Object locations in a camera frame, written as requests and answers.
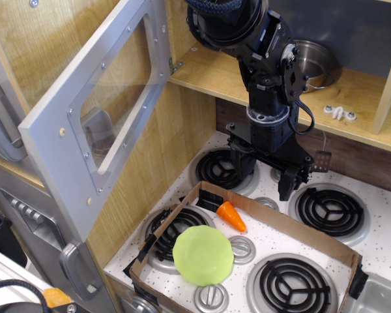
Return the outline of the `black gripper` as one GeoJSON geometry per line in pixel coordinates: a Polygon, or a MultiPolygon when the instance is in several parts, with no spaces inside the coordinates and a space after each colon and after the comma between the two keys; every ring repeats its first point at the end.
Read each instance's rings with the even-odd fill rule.
{"type": "Polygon", "coordinates": [[[226,125],[231,161],[240,181],[245,180],[261,161],[281,171],[278,183],[280,201],[288,201],[294,190],[310,179],[313,157],[297,142],[288,126],[275,130],[244,123],[226,125]]]}

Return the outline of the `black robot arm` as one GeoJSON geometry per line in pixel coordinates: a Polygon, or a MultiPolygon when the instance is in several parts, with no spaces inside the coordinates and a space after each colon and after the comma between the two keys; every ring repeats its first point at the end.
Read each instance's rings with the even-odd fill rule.
{"type": "Polygon", "coordinates": [[[187,22],[207,48],[234,57],[248,92],[248,123],[230,123],[235,171],[245,178],[257,161],[280,172],[286,201],[309,179],[313,158],[297,142],[298,116],[308,77],[298,64],[293,32],[267,1],[189,1],[187,22]]]}

